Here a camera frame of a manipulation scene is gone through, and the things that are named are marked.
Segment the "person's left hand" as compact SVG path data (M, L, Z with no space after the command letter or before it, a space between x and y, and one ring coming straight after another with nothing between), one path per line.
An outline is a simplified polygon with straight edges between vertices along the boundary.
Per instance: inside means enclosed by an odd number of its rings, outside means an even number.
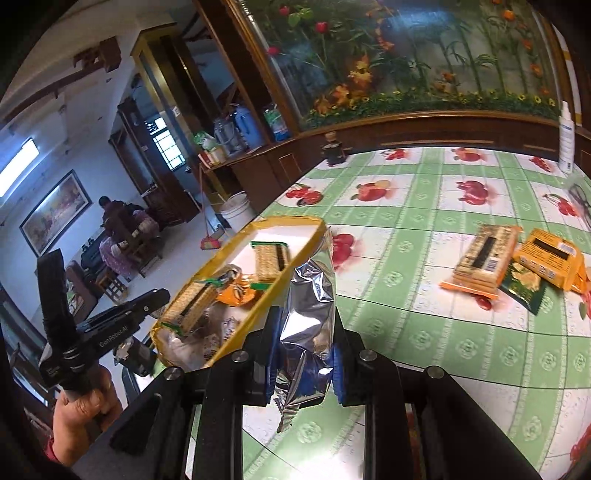
M64 392L55 404L52 437L45 448L46 457L65 467L71 467L89 449L92 440L87 432L97 415L102 432L122 413L122 405L109 371L99 367L100 387L77 398L69 400Z

